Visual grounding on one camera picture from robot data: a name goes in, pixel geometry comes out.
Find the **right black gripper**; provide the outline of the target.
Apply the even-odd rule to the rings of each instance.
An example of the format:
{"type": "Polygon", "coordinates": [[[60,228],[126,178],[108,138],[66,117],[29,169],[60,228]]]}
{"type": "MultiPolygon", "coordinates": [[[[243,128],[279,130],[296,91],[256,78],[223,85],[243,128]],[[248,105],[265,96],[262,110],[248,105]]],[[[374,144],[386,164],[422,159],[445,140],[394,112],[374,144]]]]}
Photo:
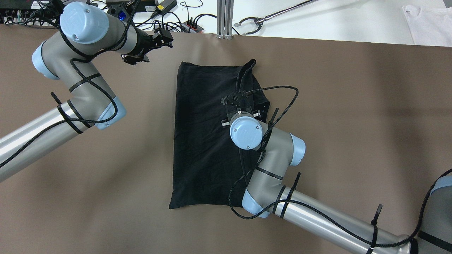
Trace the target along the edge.
{"type": "Polygon", "coordinates": [[[233,118],[238,115],[253,117],[254,119],[263,122],[263,113],[261,110],[253,110],[252,108],[229,108],[227,110],[227,120],[228,122],[233,122],[233,118]]]}

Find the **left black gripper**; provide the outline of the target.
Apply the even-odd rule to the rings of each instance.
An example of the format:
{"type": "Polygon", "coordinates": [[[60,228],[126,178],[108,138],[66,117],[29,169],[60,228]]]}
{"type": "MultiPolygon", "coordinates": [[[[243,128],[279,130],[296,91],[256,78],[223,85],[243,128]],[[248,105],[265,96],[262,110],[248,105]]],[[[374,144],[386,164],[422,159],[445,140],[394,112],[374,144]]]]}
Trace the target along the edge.
{"type": "Polygon", "coordinates": [[[149,63],[150,60],[147,53],[155,48],[167,46],[173,48],[172,42],[174,38],[170,31],[163,28],[156,28],[154,34],[150,35],[136,28],[137,43],[132,51],[128,54],[122,54],[122,60],[126,64],[136,65],[139,62],[149,63]]]}

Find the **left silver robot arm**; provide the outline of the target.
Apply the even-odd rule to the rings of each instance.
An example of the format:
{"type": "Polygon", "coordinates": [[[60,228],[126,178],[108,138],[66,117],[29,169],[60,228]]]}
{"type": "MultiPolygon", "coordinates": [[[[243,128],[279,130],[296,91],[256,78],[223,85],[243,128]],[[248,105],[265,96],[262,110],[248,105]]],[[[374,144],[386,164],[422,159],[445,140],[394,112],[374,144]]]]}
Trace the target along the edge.
{"type": "Polygon", "coordinates": [[[105,129],[126,115],[117,95],[92,63],[98,55],[120,53],[130,65],[149,62],[147,53],[172,47],[171,32],[147,34],[133,18],[119,19],[84,2],[71,2],[60,16],[59,31],[32,55],[44,77],[61,80],[72,98],[1,139],[1,181],[52,152],[92,126],[105,129]]]}

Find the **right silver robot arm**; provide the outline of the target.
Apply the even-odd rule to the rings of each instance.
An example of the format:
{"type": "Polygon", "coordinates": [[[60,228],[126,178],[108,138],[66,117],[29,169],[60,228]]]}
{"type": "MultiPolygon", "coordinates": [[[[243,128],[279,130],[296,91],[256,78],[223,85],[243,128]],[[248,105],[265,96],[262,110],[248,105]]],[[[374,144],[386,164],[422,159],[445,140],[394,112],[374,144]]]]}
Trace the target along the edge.
{"type": "Polygon", "coordinates": [[[289,113],[252,174],[262,213],[351,253],[451,253],[451,112],[289,113]]]}

